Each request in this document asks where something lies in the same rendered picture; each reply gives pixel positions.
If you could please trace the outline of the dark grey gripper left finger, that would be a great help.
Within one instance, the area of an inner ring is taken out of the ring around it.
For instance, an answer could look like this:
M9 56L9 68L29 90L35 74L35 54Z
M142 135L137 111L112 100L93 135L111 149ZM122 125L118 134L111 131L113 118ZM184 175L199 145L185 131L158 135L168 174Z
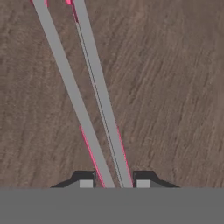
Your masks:
M96 171L75 171L71 178L53 185L52 188L64 188L80 180L92 180L93 186L96 186Z

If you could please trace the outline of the grey tongs with pink trim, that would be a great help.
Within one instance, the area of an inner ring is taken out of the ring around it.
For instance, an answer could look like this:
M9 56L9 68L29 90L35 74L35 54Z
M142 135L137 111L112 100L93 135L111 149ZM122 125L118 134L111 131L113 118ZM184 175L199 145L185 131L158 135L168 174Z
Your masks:
M101 184L106 188L115 186L109 168L102 154L102 149L90 121L81 92L75 81L67 56L60 42L52 17L47 9L47 0L30 0L38 13L38 19L45 32L45 36L56 60L66 91L73 104L73 108L80 122L80 131L87 145ZM127 158L123 148L123 141L109 99L109 92L102 72L102 66L96 49L93 31L90 25L84 0L65 0L72 7L74 22L80 38L81 48L87 64L87 70L94 89L94 95L100 111L101 120L108 140L108 146L115 165L121 187L131 188L132 178Z

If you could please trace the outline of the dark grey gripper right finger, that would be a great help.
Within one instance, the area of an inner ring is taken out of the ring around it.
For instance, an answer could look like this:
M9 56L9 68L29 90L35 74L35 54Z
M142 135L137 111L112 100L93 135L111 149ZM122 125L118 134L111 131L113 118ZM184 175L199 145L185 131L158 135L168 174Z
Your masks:
M178 188L177 185L162 180L154 171L133 171L133 186L135 188Z

